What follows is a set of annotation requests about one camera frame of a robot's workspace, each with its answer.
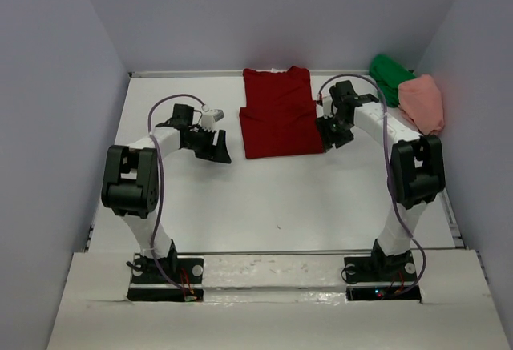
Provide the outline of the red t shirt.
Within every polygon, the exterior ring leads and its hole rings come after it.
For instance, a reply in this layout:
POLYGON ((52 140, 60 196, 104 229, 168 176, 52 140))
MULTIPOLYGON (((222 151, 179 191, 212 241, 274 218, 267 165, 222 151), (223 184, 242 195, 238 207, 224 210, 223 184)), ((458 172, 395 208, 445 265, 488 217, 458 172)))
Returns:
POLYGON ((246 159, 324 152, 309 70, 246 68, 243 80, 246 105, 240 108, 239 117, 246 159))

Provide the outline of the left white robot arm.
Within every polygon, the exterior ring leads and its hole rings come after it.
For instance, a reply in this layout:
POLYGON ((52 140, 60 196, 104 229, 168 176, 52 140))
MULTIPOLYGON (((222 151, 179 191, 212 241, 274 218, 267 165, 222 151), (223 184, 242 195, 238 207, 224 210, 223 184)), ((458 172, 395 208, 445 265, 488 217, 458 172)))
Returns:
POLYGON ((226 132, 216 129, 221 109, 175 104, 172 116, 148 125, 147 135, 128 145, 107 150, 101 202, 128 225, 139 245, 139 259, 130 267, 142 276, 176 283, 182 272, 173 239, 160 220, 164 209, 164 158, 190 150, 198 159, 232 162, 226 132))

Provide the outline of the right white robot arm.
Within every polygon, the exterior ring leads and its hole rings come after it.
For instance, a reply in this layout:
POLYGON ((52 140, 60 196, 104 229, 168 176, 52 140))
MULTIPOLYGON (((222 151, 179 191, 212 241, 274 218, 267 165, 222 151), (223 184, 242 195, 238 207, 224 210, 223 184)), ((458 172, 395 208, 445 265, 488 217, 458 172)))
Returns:
POLYGON ((446 186, 442 142, 397 120, 384 95, 358 94, 348 75, 330 79, 329 97, 320 97, 323 114, 316 120, 325 151, 354 139, 357 128, 383 149, 391 209, 368 256, 345 259, 342 275, 350 285, 385 283, 398 278, 412 284, 423 273, 414 265, 414 231, 427 206, 446 186))

